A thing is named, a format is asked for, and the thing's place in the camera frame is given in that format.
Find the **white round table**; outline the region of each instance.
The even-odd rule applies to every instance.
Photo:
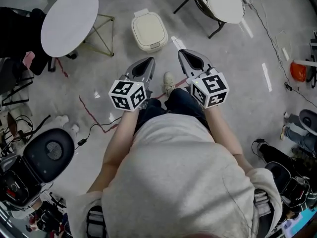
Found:
[[[54,58],[74,51],[94,26],[98,9],[98,0],[57,0],[42,25],[44,51]]]

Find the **power adapter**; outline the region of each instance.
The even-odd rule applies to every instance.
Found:
[[[258,138],[254,142],[256,142],[256,143],[264,143],[265,140],[263,138]]]
[[[285,87],[286,87],[286,89],[288,90],[288,91],[292,91],[293,90],[293,87],[291,87],[289,84],[287,84],[286,82],[284,83],[284,85],[285,85]]]
[[[77,145],[78,146],[82,146],[83,144],[85,144],[87,142],[86,138],[83,138],[82,140],[78,141]]]

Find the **trash bin lid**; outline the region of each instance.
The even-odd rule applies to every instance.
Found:
[[[156,13],[149,12],[134,18],[132,23],[136,41],[142,46],[150,46],[164,40],[166,29]]]

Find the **gray floor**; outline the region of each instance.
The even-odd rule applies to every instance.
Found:
[[[185,78],[177,58],[179,47],[200,52],[210,58],[217,70],[226,77],[230,93],[220,108],[237,134],[247,159],[256,167],[263,166],[251,152],[251,143],[256,138],[264,138],[271,145],[289,153],[293,143],[288,139],[279,140],[283,113],[298,113],[304,108],[314,110],[314,107],[296,93],[285,90],[284,73],[278,67],[274,49],[255,12],[247,7],[244,23],[226,24],[221,32],[209,40],[207,36],[217,28],[217,22],[204,16],[193,1],[188,2],[176,15],[172,14],[183,1],[99,0],[100,13],[115,16],[115,56],[109,58],[79,47],[76,60],[60,59],[69,74],[68,78],[59,67],[55,73],[44,71],[36,77],[28,89],[33,120],[38,124],[48,114],[53,117],[67,114],[71,122],[80,127],[77,135],[79,141],[88,135],[89,127],[94,123],[79,96],[99,123],[108,123],[119,117],[121,112],[113,108],[107,93],[113,81],[129,65],[149,56],[137,47],[131,31],[133,13],[147,8],[161,16],[169,34],[168,44],[153,54],[157,63],[150,85],[153,96],[162,94],[162,77],[166,71],[173,72],[176,82]],[[260,0],[252,1],[264,19]],[[277,38],[291,60],[308,58],[309,41],[313,37],[313,30],[317,29],[317,16],[309,1],[262,1],[272,36],[275,38],[284,30]],[[106,39],[108,32],[107,27],[101,30]],[[92,37],[91,42],[97,44],[98,39]],[[283,61],[290,77],[290,61]],[[272,85],[271,92],[264,76],[264,63]],[[291,84],[300,87],[307,98],[317,103],[316,90],[293,79]],[[101,168],[103,154],[112,134],[113,130],[105,134],[95,126],[87,143],[76,150],[72,162],[56,180],[52,190],[66,198],[84,193]]]

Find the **orange object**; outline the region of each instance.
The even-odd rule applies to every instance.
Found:
[[[305,80],[306,80],[306,66],[292,62],[291,63],[291,75],[296,81],[305,82]]]

